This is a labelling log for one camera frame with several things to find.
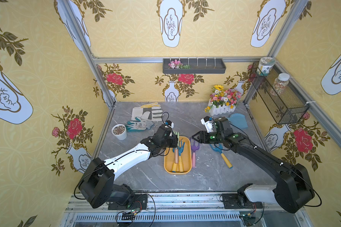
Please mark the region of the purple rake pink handle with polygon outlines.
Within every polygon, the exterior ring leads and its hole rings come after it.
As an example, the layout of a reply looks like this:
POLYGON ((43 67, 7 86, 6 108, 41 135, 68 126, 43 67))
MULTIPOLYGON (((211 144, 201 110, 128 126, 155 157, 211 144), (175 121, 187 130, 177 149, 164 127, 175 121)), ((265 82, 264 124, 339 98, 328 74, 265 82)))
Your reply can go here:
POLYGON ((192 167, 196 167, 196 151, 199 150, 200 144, 199 142, 195 141, 194 139, 190 138, 191 144, 191 153, 192 153, 192 167))

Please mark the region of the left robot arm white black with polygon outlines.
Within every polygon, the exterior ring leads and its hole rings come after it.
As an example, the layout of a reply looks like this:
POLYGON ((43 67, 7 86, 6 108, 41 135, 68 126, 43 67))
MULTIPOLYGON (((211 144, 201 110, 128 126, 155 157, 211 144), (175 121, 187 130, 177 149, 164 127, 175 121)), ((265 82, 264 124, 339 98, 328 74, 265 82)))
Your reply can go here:
POLYGON ((121 206, 132 205, 136 200, 134 191, 128 185, 116 185, 114 181, 133 166, 159 156, 162 149, 176 148, 179 138, 173 128, 174 123, 166 121, 153 136, 141 140, 132 149, 111 159, 95 158, 76 188, 94 209, 106 202, 115 202, 121 206))

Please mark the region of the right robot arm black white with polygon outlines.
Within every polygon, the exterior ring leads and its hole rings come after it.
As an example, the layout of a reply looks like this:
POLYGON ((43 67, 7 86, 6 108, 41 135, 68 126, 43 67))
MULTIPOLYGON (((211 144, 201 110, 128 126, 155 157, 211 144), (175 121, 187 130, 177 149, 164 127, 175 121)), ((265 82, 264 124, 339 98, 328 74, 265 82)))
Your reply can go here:
POLYGON ((303 165, 283 161, 257 146, 243 131, 234 132, 235 126, 225 117, 205 117, 203 125, 206 130, 192 135, 192 139, 200 144, 223 144, 226 150, 247 158, 275 181, 273 185, 244 185, 238 190, 240 201, 274 203, 296 213, 319 196, 303 165))

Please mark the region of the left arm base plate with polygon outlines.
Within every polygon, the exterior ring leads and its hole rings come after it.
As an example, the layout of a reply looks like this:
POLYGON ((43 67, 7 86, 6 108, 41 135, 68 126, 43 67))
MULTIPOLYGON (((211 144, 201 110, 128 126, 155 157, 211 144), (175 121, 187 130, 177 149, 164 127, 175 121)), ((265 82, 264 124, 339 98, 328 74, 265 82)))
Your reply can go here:
POLYGON ((121 205, 119 202, 106 202, 108 210, 122 210, 129 211, 139 208, 140 210, 146 210, 148 205, 148 195, 147 194, 135 194, 134 199, 130 200, 128 203, 121 205))

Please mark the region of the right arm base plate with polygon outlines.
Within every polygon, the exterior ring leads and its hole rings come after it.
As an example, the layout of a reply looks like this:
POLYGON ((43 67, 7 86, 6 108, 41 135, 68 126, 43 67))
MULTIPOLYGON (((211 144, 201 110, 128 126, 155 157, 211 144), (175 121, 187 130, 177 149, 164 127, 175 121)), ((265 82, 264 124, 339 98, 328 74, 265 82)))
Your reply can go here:
POLYGON ((219 200, 225 209, 262 209, 261 202, 251 202, 244 194, 221 194, 219 200))

